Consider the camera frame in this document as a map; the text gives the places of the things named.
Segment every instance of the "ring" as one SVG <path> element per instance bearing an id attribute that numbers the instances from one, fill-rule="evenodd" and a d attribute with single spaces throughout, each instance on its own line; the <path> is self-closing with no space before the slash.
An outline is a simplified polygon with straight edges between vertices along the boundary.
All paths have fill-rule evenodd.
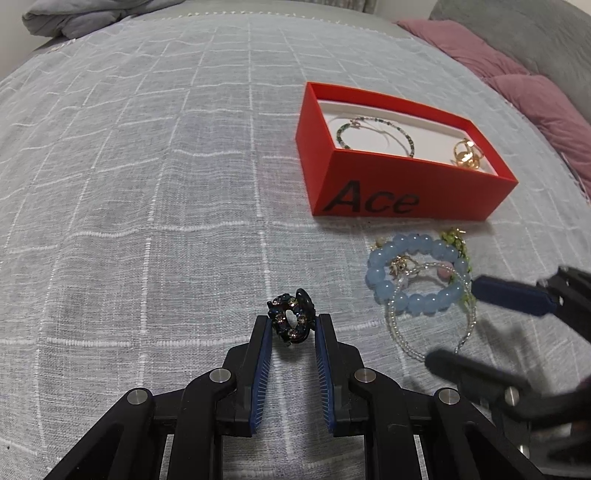
<path id="1" fill-rule="evenodd" d="M 353 118 L 352 120 L 349 120 L 349 122 L 345 123 L 344 125 L 341 125 L 339 127 L 339 129 L 336 131 L 336 141 L 339 143 L 339 145 L 342 148 L 344 148 L 346 150 L 351 150 L 351 147 L 348 146 L 345 142 L 343 142 L 343 138 L 341 135 L 348 128 L 356 128 L 356 129 L 361 128 L 361 124 L 359 122 L 364 122 L 364 121 L 369 121 L 369 120 L 371 120 L 372 122 L 377 122 L 379 124 L 389 125 L 392 128 L 395 128 L 396 130 L 398 130 L 400 133 L 402 133 L 405 136 L 405 138 L 407 139 L 408 145 L 410 145 L 410 153 L 408 154 L 408 156 L 411 158 L 414 157 L 414 141 L 412 138 L 410 138 L 410 135 L 408 133 L 406 133 L 404 130 L 402 130 L 402 128 L 400 128 L 398 125 L 394 125 L 392 122 L 388 122 L 387 120 L 384 120 L 382 118 L 368 117 L 368 116 L 358 116 L 357 118 Z"/>
<path id="2" fill-rule="evenodd" d="M 295 297 L 288 293 L 279 295 L 267 302 L 269 318 L 277 335 L 286 343 L 302 343 L 308 338 L 310 330 L 316 329 L 316 310 L 310 296 L 303 288 L 298 288 Z M 297 319 L 292 327 L 285 313 L 290 310 Z"/>
<path id="3" fill-rule="evenodd" d="M 466 147 L 465 151 L 458 151 L 460 145 Z M 454 163 L 458 167 L 478 170 L 484 153 L 472 140 L 464 138 L 453 146 L 453 156 L 455 158 Z"/>

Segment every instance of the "green and silver bracelet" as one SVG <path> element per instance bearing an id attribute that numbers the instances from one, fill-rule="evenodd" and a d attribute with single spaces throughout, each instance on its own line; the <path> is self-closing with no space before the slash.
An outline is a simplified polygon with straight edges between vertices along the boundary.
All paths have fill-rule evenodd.
<path id="1" fill-rule="evenodd" d="M 349 122 L 345 123 L 344 125 L 341 125 L 339 127 L 339 129 L 336 131 L 336 141 L 339 143 L 339 145 L 346 149 L 346 150 L 351 150 L 351 147 L 348 146 L 345 142 L 343 142 L 343 138 L 342 138 L 342 134 L 345 130 L 347 130 L 348 128 L 361 128 L 361 124 L 360 122 L 364 122 L 364 121 L 372 121 L 372 122 L 377 122 L 379 124 L 384 124 L 384 125 L 389 125 L 392 128 L 395 128 L 396 130 L 398 130 L 400 133 L 402 133 L 405 138 L 408 141 L 408 145 L 410 145 L 410 152 L 408 153 L 409 157 L 414 157 L 414 142 L 413 139 L 410 138 L 410 135 L 408 133 L 406 133 L 404 130 L 402 130 L 402 128 L 400 128 L 398 125 L 394 125 L 392 122 L 389 122 L 387 120 L 384 120 L 382 118 L 377 118 L 377 117 L 369 117 L 369 116 L 358 116 L 357 118 L 353 118 L 352 120 L 349 120 Z"/>

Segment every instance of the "gold ring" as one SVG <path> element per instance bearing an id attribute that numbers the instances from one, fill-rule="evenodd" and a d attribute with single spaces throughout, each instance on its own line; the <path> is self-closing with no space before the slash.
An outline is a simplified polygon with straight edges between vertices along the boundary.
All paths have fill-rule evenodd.
<path id="1" fill-rule="evenodd" d="M 460 145 L 463 145 L 465 150 L 458 151 Z M 454 145 L 453 156 L 455 158 L 454 163 L 458 167 L 478 170 L 480 168 L 480 159 L 484 157 L 484 153 L 472 140 L 464 138 Z"/>

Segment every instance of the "bed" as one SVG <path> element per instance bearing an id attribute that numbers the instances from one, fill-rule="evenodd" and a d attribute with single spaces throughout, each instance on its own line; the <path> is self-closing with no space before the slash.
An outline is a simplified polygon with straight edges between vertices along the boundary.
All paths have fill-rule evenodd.
<path id="1" fill-rule="evenodd" d="M 130 388 L 220 365 L 299 287 L 367 366 L 443 386 L 365 285 L 375 237 L 457 226 L 475 275 L 591 270 L 587 200 L 513 106 L 395 25 L 289 3 L 295 15 L 273 2 L 129 19 L 0 82 L 0 477 L 42 478 Z M 294 143 L 306 80 L 469 117 L 519 186 L 484 223 L 313 218 Z M 478 318 L 466 355 L 545 393 L 591 374 L 589 345 L 552 317 L 479 304 Z M 404 327 L 426 351 L 452 348 L 464 321 L 450 309 Z M 312 343 L 297 347 L 274 344 L 260 433 L 228 439 L 227 478 L 363 477 L 360 439 L 322 422 Z"/>

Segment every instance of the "red box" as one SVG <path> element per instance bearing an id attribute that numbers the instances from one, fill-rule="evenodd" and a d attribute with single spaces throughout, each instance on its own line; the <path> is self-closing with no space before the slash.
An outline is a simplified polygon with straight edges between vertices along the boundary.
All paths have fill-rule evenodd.
<path id="1" fill-rule="evenodd" d="M 496 175 L 451 162 L 339 148 L 320 100 L 384 109 L 462 130 Z M 518 183 L 468 119 L 367 90 L 309 82 L 295 141 L 313 215 L 485 220 Z"/>

